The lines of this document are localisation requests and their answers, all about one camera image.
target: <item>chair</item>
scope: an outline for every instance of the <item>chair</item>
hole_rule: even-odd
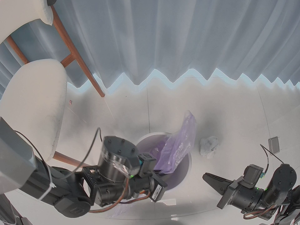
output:
[[[35,19],[51,25],[53,11],[47,0],[0,0],[0,43],[17,28]],[[18,47],[13,48],[25,65],[14,74],[3,93],[0,116],[28,137],[46,161],[54,158],[77,166],[79,161],[55,151],[66,102],[64,63],[54,59],[29,62]],[[79,58],[73,48],[70,51],[72,55],[68,60]]]

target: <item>blue-gray curtain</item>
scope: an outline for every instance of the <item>blue-gray curtain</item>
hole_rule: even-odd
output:
[[[172,82],[190,68],[206,79],[218,68],[235,80],[300,80],[300,0],[57,0],[55,8],[106,87],[122,72],[140,84],[153,69]],[[40,20],[12,37],[30,61],[69,54]],[[20,63],[0,45],[0,93]],[[76,87],[87,80],[76,61],[66,70]]]

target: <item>white sticker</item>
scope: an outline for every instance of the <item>white sticker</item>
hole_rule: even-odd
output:
[[[155,189],[155,191],[154,191],[154,193],[153,193],[153,195],[152,195],[153,200],[157,199],[157,197],[158,197],[158,195],[159,195],[159,193],[160,193],[161,190],[162,190],[162,186],[160,186],[158,184],[157,187],[156,187],[156,189]]]

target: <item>trash can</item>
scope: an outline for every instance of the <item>trash can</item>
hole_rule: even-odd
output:
[[[150,152],[151,149],[154,148],[156,144],[159,143],[166,135],[170,135],[170,133],[155,132],[141,137],[137,142],[137,148],[139,152]],[[187,179],[191,167],[192,156],[190,153],[188,153],[178,165],[176,170],[165,180],[165,182],[168,184],[168,188],[165,193],[171,192],[178,188]]]

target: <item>floor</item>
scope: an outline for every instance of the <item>floor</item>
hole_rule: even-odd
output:
[[[21,191],[7,194],[12,204],[35,224],[259,224],[261,219],[243,220],[237,208],[216,208],[221,196],[202,180],[205,172],[233,180],[249,164],[266,167],[260,143],[268,147],[270,137],[279,137],[278,156],[300,174],[300,89],[276,80],[272,84],[261,77],[254,83],[249,78],[237,81],[220,75],[208,81],[201,76],[181,77],[169,86],[166,78],[152,76],[144,86],[120,79],[114,91],[105,90],[101,98],[91,86],[84,92],[68,86],[65,113],[57,151],[81,160],[97,127],[103,136],[116,135],[136,143],[150,132],[176,132],[186,110],[196,117],[198,133],[191,152],[192,168],[178,189],[167,193],[160,203],[149,199],[103,214],[87,214],[70,219],[50,205],[28,197]],[[199,153],[201,138],[216,136],[220,147],[212,159]],[[100,141],[87,159],[97,164]],[[51,166],[72,166],[55,160]],[[280,162],[271,156],[270,167],[257,186],[265,188]]]

